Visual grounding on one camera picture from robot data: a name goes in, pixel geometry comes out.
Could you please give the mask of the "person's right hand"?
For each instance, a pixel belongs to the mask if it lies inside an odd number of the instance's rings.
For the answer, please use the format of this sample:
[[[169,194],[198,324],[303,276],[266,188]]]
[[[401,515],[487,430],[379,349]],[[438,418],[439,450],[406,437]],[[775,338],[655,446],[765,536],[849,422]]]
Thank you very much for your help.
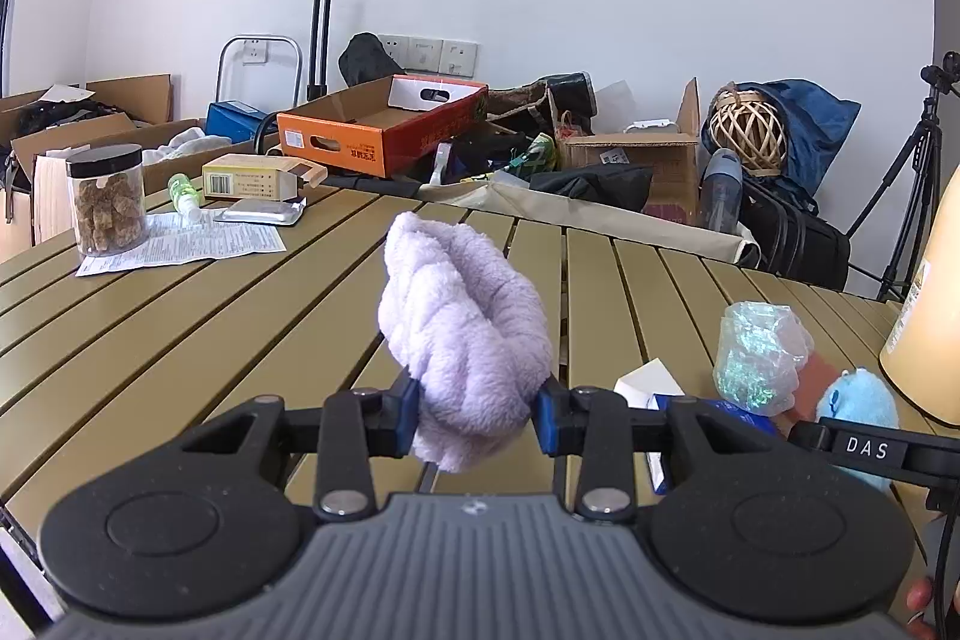
[[[932,593],[934,593],[934,585],[929,578],[919,578],[908,587],[907,598],[905,598],[905,604],[907,604],[907,610],[910,613],[907,631],[911,637],[918,638],[918,640],[935,640],[937,638],[935,627],[928,624],[924,619],[924,614],[926,614],[926,609],[928,609],[932,599]]]

